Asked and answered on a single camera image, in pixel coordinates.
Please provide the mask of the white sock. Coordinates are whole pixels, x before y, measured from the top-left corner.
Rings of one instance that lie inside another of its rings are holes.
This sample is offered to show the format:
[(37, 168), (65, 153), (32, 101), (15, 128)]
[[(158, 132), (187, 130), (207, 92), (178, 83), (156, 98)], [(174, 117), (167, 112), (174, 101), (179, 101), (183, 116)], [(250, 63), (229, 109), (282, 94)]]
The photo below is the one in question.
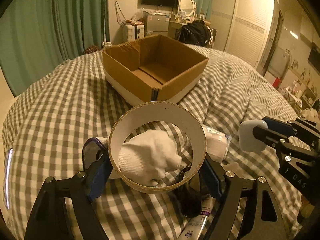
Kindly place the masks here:
[(182, 165), (178, 140), (167, 131), (150, 129), (122, 144), (118, 164), (122, 174), (139, 185), (175, 184)]

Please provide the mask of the red fire extinguisher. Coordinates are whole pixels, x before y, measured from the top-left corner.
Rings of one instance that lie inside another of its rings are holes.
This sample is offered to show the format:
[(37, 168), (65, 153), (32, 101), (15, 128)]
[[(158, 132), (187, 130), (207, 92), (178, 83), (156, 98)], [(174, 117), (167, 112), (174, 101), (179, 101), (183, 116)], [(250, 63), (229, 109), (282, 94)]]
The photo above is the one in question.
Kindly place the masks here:
[(272, 84), (272, 86), (275, 88), (275, 89), (278, 89), (279, 85), (281, 84), (281, 79), (280, 78), (276, 78)]

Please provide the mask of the white toothpaste tube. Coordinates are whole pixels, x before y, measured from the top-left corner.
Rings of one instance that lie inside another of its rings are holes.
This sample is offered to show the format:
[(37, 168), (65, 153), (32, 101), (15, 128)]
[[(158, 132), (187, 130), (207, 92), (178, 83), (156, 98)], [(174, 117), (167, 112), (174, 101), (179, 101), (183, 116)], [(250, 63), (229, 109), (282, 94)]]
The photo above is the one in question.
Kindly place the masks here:
[(208, 217), (212, 213), (216, 199), (208, 197), (202, 202), (201, 212), (186, 224), (185, 228), (179, 235), (178, 239), (199, 239), (204, 227), (207, 223)]

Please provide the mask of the brown cardboard box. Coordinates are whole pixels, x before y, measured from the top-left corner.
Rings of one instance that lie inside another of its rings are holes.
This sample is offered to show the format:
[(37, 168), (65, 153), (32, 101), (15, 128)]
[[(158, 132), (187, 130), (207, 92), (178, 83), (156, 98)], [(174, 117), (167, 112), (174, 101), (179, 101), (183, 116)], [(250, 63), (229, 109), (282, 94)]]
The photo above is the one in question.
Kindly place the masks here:
[(207, 63), (208, 57), (163, 35), (103, 50), (106, 79), (131, 106), (178, 103), (196, 86)]

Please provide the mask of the white oval mirror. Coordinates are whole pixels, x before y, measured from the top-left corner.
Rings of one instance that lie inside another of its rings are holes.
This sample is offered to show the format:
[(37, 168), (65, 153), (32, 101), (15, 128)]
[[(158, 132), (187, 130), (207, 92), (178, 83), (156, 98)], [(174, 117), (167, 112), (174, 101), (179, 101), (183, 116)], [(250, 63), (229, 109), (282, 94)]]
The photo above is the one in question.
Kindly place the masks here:
[(194, 17), (196, 2), (194, 0), (180, 0), (178, 9), (185, 12), (186, 17)]

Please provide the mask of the green curtain left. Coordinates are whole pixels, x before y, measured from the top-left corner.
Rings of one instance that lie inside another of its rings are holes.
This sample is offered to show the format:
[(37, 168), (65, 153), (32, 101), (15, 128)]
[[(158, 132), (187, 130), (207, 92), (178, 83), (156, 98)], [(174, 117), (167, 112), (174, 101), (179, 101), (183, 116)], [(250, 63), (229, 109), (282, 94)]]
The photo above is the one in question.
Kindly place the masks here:
[(11, 0), (1, 15), (1, 70), (13, 95), (110, 37), (107, 0)]

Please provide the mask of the grey mini fridge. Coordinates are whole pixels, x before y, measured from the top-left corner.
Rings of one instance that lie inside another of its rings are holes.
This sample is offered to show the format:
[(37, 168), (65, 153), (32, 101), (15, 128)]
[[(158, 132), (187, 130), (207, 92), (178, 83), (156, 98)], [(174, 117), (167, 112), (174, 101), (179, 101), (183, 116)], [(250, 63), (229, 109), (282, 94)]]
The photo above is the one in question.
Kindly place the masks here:
[(169, 18), (165, 15), (146, 15), (144, 18), (145, 36), (168, 35)]

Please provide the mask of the tissue pack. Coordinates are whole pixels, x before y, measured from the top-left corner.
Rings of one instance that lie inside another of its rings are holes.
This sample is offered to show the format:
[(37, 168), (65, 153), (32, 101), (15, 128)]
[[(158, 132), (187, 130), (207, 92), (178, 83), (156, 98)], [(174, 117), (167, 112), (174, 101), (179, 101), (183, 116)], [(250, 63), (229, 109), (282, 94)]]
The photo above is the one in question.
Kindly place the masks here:
[(206, 137), (206, 151), (213, 161), (222, 163), (225, 159), (232, 137), (209, 126), (202, 125)]

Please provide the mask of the white small case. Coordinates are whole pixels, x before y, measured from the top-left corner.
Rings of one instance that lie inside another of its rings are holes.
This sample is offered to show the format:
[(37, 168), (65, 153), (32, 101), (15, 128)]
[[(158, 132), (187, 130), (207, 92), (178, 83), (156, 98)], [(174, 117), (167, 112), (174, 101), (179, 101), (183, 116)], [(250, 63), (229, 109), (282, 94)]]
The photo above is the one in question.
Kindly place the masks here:
[(246, 152), (263, 152), (266, 145), (256, 139), (253, 135), (253, 128), (255, 126), (261, 126), (262, 128), (268, 128), (268, 125), (263, 120), (247, 120), (239, 126), (239, 145), (242, 151)]

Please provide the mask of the black bag on chair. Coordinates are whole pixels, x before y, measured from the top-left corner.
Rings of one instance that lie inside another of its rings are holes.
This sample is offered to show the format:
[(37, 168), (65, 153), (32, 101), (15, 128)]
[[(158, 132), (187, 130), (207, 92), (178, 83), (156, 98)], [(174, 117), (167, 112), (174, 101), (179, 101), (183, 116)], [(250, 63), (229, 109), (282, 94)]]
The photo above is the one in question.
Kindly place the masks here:
[(196, 20), (182, 26), (177, 31), (176, 40), (206, 48), (212, 48), (214, 44), (212, 30), (206, 26), (204, 20)]

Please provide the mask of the white suitcase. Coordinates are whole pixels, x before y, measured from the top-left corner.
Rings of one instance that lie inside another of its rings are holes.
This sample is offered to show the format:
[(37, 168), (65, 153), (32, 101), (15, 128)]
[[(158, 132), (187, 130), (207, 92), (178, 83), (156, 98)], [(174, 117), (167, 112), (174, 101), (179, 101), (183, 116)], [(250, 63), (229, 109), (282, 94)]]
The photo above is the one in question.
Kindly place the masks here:
[(122, 26), (123, 42), (130, 42), (136, 39), (144, 38), (144, 25), (126, 24)]

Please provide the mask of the black sunglasses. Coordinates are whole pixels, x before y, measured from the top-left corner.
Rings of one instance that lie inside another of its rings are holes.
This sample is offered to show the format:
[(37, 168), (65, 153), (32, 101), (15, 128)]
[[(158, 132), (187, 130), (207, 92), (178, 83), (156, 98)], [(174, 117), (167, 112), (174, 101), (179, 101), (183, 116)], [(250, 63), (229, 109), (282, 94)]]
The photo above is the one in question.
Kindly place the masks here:
[(200, 171), (188, 182), (173, 190), (181, 206), (181, 213), (193, 218), (202, 211), (202, 204), (211, 197), (210, 191)]

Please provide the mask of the white wardrobe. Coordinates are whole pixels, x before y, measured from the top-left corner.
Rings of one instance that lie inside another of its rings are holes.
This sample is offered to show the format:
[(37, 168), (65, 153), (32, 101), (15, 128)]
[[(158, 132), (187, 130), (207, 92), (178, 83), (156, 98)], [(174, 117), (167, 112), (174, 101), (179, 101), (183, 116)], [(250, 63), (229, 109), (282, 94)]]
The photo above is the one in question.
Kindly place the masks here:
[(267, 44), (276, 0), (213, 0), (214, 49), (257, 68)]

